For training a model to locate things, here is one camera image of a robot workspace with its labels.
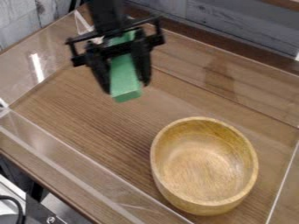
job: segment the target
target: green block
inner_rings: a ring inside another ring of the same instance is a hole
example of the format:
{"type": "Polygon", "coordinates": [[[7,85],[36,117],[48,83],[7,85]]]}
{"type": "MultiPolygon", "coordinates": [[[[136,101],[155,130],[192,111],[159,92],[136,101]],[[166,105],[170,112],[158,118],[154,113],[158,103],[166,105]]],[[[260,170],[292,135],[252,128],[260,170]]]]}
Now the green block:
{"type": "MultiPolygon", "coordinates": [[[[127,32],[123,37],[112,38],[110,45],[119,45],[134,40],[135,32],[127,32]]],[[[136,75],[136,67],[131,54],[111,60],[111,96],[116,102],[127,102],[142,96],[142,84],[136,75]]]]}

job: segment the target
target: wooden bowl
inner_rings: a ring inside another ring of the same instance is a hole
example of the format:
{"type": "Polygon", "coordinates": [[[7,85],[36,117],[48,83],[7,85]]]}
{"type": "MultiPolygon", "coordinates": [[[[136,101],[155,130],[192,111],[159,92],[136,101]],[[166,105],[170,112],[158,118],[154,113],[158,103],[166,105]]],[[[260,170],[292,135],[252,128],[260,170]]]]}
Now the wooden bowl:
{"type": "Polygon", "coordinates": [[[154,180],[184,212],[224,214],[247,197],[258,180],[258,155],[226,123],[191,117],[171,123],[151,149],[154,180]]]}

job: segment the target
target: black cable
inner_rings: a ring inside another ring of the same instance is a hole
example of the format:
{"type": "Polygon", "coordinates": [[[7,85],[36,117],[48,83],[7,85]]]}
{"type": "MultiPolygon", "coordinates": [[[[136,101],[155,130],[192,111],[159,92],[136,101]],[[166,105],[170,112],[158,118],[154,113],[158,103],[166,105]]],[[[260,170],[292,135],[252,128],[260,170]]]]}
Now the black cable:
{"type": "Polygon", "coordinates": [[[0,195],[0,200],[11,200],[16,204],[16,207],[19,210],[19,215],[17,215],[17,221],[15,224],[24,224],[24,210],[23,210],[23,206],[21,206],[20,202],[17,201],[17,199],[15,199],[9,196],[0,195]]]}

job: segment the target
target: gray wall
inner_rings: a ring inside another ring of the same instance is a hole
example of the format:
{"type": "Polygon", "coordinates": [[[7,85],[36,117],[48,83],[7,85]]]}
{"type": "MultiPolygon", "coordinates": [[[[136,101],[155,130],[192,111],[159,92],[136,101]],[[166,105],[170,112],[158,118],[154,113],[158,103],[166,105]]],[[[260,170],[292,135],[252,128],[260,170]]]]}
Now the gray wall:
{"type": "Polygon", "coordinates": [[[0,51],[68,13],[71,0],[0,0],[0,51]]]}
{"type": "Polygon", "coordinates": [[[294,57],[299,49],[299,12],[258,0],[128,0],[254,46],[294,57]]]}

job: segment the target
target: bowl rim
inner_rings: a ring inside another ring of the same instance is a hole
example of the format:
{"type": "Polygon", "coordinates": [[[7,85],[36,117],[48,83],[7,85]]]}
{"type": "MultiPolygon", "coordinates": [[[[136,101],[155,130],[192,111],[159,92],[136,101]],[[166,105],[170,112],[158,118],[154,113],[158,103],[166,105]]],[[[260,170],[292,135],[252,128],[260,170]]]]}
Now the bowl rim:
{"type": "Polygon", "coordinates": [[[163,185],[163,188],[175,196],[178,197],[180,200],[188,202],[188,203],[192,203],[195,205],[202,205],[202,206],[206,206],[206,207],[215,207],[215,206],[224,206],[227,204],[231,204],[239,200],[242,200],[247,195],[248,193],[251,192],[252,188],[254,188],[254,185],[258,181],[258,169],[259,169],[259,165],[258,165],[258,154],[256,154],[256,151],[255,151],[255,148],[251,144],[251,142],[248,141],[248,139],[246,138],[246,136],[242,134],[242,132],[234,128],[232,126],[230,126],[228,124],[226,124],[224,122],[219,121],[218,119],[214,119],[214,118],[208,118],[208,117],[204,117],[204,116],[192,116],[192,117],[187,117],[187,118],[183,118],[183,119],[179,119],[174,122],[171,122],[162,130],[160,132],[158,133],[155,139],[154,139],[154,142],[152,142],[152,146],[151,146],[151,167],[152,167],[152,173],[159,181],[159,184],[163,185]],[[199,199],[186,199],[184,197],[182,197],[180,195],[178,195],[176,192],[174,192],[168,187],[167,187],[167,184],[164,182],[164,179],[162,178],[160,176],[160,172],[158,171],[158,167],[156,167],[156,161],[155,161],[155,149],[156,149],[156,145],[158,145],[158,142],[164,134],[164,132],[171,128],[174,127],[176,124],[179,123],[186,123],[186,122],[190,122],[190,121],[210,121],[210,122],[214,122],[222,126],[224,126],[226,128],[231,129],[238,135],[239,137],[242,137],[242,139],[244,140],[246,144],[247,144],[247,147],[248,147],[248,151],[250,151],[250,155],[252,157],[252,165],[254,165],[254,170],[252,170],[252,173],[251,173],[251,177],[250,177],[250,180],[247,182],[247,185],[242,188],[242,190],[239,191],[239,193],[234,196],[231,196],[230,198],[227,199],[222,199],[222,200],[215,200],[215,201],[207,201],[207,200],[199,200],[199,199]]]}

